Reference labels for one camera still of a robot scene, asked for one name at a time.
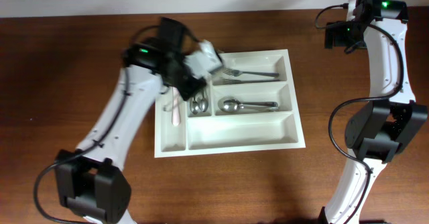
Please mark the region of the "small metal teaspoon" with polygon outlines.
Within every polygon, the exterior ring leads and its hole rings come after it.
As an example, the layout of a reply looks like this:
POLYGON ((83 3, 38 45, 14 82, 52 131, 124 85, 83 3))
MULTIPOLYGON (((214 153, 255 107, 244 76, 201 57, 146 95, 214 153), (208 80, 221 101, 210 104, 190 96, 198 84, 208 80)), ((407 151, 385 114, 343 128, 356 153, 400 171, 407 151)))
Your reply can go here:
POLYGON ((196 100, 196 97, 194 97, 193 100, 191 100, 189 105, 190 105, 190 111, 192 114, 197 115, 200 112, 200 105, 196 100))
POLYGON ((199 102, 200 110, 206 112, 208 110, 208 99, 205 96, 205 91, 201 91, 201 99, 199 102))

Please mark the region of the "pink plastic knife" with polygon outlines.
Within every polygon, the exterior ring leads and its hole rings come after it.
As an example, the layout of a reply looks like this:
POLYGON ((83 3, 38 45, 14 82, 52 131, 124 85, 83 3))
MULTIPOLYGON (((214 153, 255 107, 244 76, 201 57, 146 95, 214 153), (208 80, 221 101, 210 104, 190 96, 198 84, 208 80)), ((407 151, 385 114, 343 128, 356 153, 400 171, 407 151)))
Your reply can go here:
POLYGON ((179 108, 179 96, 180 93, 178 92, 177 88, 172 89, 172 125, 174 127, 177 127, 181 123, 180 119, 180 108, 179 108))

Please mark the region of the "metal fork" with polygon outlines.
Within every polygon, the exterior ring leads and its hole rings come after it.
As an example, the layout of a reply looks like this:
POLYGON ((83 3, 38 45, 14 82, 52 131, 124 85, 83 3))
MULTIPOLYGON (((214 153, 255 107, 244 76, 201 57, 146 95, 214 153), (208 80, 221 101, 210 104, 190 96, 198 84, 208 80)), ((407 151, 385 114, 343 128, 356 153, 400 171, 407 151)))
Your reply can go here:
POLYGON ((241 76, 242 74, 250 74, 250 75, 256 75, 256 76, 268 76, 268 77, 274 77, 274 78, 277 78, 280 76, 280 74, 276 73, 276 72, 249 72, 249 71, 236 70, 236 69, 232 69, 232 68, 223 68, 222 73, 225 73, 229 76, 241 76))
POLYGON ((250 83, 263 83, 263 82, 279 82, 279 79, 273 80, 235 80, 224 78, 222 83, 224 85, 238 85, 238 84, 250 84, 250 83))

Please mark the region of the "large metal spoon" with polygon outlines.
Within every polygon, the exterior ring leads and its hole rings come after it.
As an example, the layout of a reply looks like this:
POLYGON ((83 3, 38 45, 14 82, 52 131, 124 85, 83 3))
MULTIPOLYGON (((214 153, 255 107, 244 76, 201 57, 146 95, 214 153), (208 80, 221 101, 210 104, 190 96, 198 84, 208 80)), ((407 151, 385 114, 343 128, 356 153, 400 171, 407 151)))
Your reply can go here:
POLYGON ((222 104, 220 110, 225 113, 236 113, 241 110, 254 110, 254 111, 276 111, 278 107, 260 107, 260 106, 250 106, 250 105, 235 105, 233 103, 222 104))
POLYGON ((260 106, 260 107, 278 107, 278 102, 275 101, 265 101, 265 102, 243 102, 239 101, 234 97, 226 97, 221 101, 222 104, 233 103, 235 105, 250 105, 250 106, 260 106))

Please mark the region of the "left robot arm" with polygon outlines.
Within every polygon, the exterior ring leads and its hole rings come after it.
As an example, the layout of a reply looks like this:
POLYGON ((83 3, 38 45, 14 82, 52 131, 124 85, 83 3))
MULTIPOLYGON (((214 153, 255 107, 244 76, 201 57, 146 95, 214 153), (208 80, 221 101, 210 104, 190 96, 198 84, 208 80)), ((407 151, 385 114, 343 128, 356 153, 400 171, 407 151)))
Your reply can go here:
POLYGON ((166 17, 136 32, 121 57, 117 86, 92 130, 73 152, 60 150, 45 169, 55 173, 60 205, 83 223, 134 222, 123 169, 141 122, 164 87, 188 100, 223 66, 209 41, 166 17))

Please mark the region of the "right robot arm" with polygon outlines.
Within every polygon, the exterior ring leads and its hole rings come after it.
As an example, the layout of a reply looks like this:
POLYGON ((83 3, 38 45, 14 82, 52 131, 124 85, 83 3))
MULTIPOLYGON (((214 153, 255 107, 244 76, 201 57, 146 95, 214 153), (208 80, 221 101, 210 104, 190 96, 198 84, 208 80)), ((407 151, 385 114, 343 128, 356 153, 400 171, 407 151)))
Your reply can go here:
POLYGON ((345 127, 347 161, 333 197, 319 214, 319 223, 358 223, 376 178, 402 153, 428 119, 428 108, 416 102, 408 78, 405 39, 408 7, 398 0, 348 0, 344 21, 315 23, 325 31, 327 49, 344 47, 350 54, 366 49, 370 93, 338 105, 328 120, 328 135, 340 109, 362 103, 345 127))

